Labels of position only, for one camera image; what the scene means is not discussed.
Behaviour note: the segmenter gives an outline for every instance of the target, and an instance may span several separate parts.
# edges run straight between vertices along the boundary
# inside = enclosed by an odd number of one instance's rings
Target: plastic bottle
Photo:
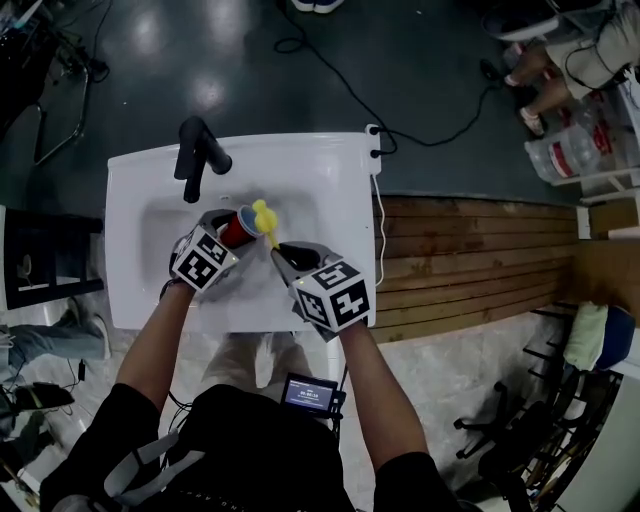
[[[524,147],[538,176],[548,183],[593,174],[600,163],[600,151],[591,134],[579,124]]]

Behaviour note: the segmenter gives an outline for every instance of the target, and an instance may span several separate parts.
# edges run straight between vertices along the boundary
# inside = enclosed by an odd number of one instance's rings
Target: person
[[[12,480],[22,468],[36,460],[47,446],[54,444],[50,432],[40,432],[43,423],[44,414],[36,411],[31,414],[18,437],[0,443],[0,482]]]
[[[329,14],[342,5],[344,0],[291,0],[296,9],[302,12]]]
[[[205,371],[179,434],[156,442],[193,296],[184,282],[167,288],[92,424],[42,482],[41,510],[99,509],[89,508],[95,504],[113,510],[107,488],[132,510],[353,512],[335,436],[276,401],[287,359],[294,370],[308,371],[289,334],[274,335],[272,346],[283,358],[262,390],[255,389],[252,369],[256,344],[247,334],[229,336]],[[366,325],[352,324],[339,338],[376,473],[376,512],[460,510],[429,456],[416,411]],[[161,444],[173,445],[164,471],[156,451]]]
[[[556,76],[519,111],[527,127],[542,136],[541,114],[571,98],[583,98],[609,82],[624,66],[637,66],[639,61],[640,9],[635,3],[625,3],[594,38],[533,46],[505,77],[505,83],[511,87],[527,85],[545,69],[554,70]]]
[[[71,298],[68,309],[52,326],[0,326],[0,382],[18,378],[22,368],[43,354],[68,359],[108,359],[109,335],[98,315],[81,312]]]

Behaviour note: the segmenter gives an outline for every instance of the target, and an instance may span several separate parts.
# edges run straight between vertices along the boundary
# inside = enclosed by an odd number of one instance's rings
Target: red cup
[[[236,249],[255,239],[251,233],[248,233],[242,227],[238,219],[238,214],[234,215],[231,222],[227,225],[227,228],[220,234],[220,241],[229,249]]]

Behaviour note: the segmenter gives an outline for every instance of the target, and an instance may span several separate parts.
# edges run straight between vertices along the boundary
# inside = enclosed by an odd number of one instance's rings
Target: sink basin
[[[200,216],[265,199],[278,213],[280,242],[322,243],[365,274],[375,322],[375,256],[369,176],[380,172],[379,137],[363,133],[250,135],[219,139],[233,159],[224,176],[207,166],[200,201],[183,201],[173,178],[178,145],[109,160],[107,285],[113,323],[141,329],[169,279],[175,241]],[[237,285],[211,302],[196,297],[185,329],[199,332],[310,330],[291,312],[293,299],[271,263],[263,237]]]

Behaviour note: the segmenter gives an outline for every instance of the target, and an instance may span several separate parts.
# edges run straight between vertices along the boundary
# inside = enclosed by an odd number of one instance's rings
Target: digital display device
[[[331,407],[332,397],[333,388],[293,378],[289,380],[284,401],[290,405],[328,411]]]

